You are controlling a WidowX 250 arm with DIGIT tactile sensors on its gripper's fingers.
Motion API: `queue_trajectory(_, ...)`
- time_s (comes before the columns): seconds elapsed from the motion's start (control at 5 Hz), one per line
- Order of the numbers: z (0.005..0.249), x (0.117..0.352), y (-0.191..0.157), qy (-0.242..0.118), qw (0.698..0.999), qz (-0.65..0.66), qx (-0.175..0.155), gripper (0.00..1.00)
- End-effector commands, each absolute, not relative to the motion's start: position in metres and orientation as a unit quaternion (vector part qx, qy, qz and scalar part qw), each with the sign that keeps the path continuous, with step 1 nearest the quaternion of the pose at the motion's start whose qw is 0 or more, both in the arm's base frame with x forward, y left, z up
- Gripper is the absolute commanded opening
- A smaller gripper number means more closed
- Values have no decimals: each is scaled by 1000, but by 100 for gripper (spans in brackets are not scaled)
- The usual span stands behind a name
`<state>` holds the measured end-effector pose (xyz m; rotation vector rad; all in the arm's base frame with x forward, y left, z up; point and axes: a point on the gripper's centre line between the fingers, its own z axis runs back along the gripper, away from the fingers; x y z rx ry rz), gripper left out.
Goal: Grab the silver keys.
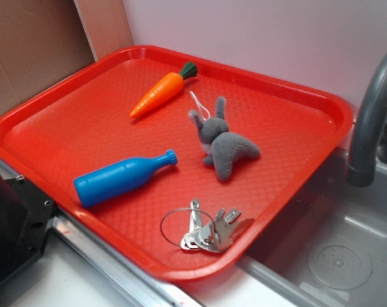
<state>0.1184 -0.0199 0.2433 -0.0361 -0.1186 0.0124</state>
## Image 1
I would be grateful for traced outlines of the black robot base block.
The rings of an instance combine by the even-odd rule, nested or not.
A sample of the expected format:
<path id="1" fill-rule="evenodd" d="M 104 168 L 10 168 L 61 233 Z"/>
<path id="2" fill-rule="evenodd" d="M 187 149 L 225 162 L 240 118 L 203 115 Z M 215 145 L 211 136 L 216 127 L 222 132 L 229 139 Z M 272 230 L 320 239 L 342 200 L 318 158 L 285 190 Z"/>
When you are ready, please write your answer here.
<path id="1" fill-rule="evenodd" d="M 55 211 L 30 180 L 0 175 L 0 288 L 43 256 Z"/>

